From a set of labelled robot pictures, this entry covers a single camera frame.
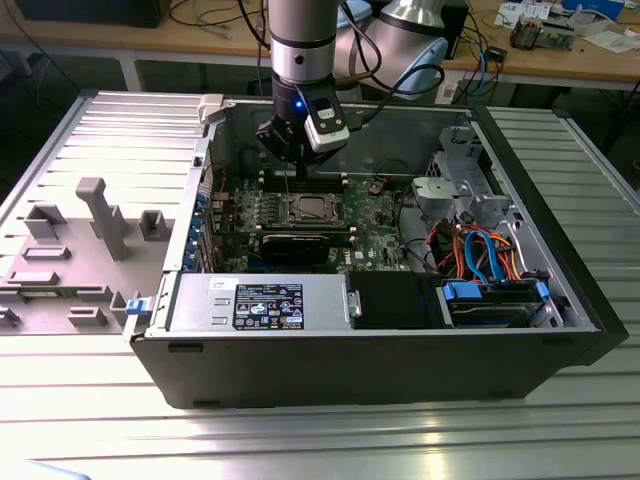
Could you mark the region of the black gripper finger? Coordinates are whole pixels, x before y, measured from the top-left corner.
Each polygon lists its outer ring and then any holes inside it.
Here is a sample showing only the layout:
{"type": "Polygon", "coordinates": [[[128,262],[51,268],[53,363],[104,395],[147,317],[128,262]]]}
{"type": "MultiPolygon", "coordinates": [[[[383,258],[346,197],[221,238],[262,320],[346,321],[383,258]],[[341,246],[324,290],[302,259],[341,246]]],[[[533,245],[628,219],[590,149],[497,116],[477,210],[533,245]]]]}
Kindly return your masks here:
{"type": "Polygon", "coordinates": [[[276,159],[295,167],[297,180],[307,178],[307,137],[302,127],[283,119],[271,119],[260,125],[256,138],[276,159]]]}
{"type": "Polygon", "coordinates": [[[316,152],[313,150],[311,145],[304,146],[304,176],[307,176],[307,171],[316,165],[321,165],[332,158],[335,154],[340,151],[340,147],[323,151],[316,152]]]}

